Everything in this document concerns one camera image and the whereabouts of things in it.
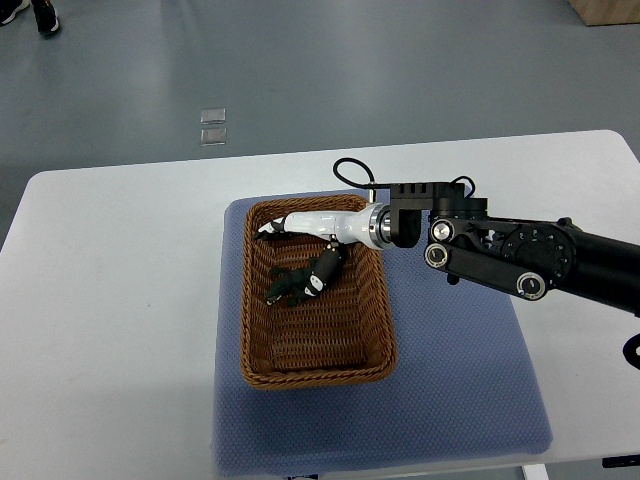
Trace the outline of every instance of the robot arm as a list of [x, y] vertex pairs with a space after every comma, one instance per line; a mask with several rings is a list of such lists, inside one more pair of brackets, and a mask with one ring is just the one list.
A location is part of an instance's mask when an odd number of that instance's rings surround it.
[[[341, 163], [362, 166], [369, 184], [347, 180]], [[334, 174], [356, 188], [389, 189], [389, 205], [370, 201], [360, 212], [304, 212], [274, 220], [257, 238], [279, 232], [309, 233], [342, 243], [362, 242], [383, 250], [414, 247], [421, 235], [422, 212], [429, 211], [426, 264], [460, 278], [525, 300], [539, 300], [558, 289], [640, 317], [640, 246], [583, 232], [570, 218], [540, 222], [492, 218], [487, 199], [473, 198], [473, 181], [376, 184], [359, 160], [343, 158]], [[465, 195], [467, 180], [471, 192]], [[625, 345], [625, 357], [640, 369], [640, 335]]]

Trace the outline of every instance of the black shoe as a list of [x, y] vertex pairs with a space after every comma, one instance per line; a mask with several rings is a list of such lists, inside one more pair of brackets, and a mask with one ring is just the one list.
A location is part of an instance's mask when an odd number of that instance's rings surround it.
[[31, 0], [7, 0], [0, 2], [0, 25], [6, 25], [16, 18], [20, 10], [29, 6]]
[[38, 33], [45, 37], [54, 35], [60, 29], [58, 16], [49, 0], [45, 0], [42, 5], [34, 5], [33, 13], [36, 14], [36, 23], [38, 24]]

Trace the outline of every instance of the brown wicker basket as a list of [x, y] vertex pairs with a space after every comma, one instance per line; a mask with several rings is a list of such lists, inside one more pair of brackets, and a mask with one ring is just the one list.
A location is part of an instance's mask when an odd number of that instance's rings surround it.
[[283, 390], [373, 382], [395, 367], [397, 347], [380, 252], [349, 245], [349, 259], [317, 299], [268, 306], [272, 267], [300, 268], [326, 242], [311, 235], [253, 240], [265, 223], [295, 211], [365, 207], [357, 195], [270, 200], [247, 213], [244, 234], [240, 364], [249, 385]]

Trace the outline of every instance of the blue mat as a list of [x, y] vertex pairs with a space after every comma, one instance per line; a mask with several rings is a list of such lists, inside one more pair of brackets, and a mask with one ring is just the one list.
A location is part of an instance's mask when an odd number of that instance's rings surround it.
[[306, 475], [549, 448], [509, 297], [464, 280], [448, 285], [424, 264], [426, 232], [415, 248], [382, 254], [399, 354], [389, 377], [290, 391], [249, 387], [239, 359], [242, 237], [247, 211], [265, 199], [238, 200], [225, 212], [212, 440], [219, 474]]

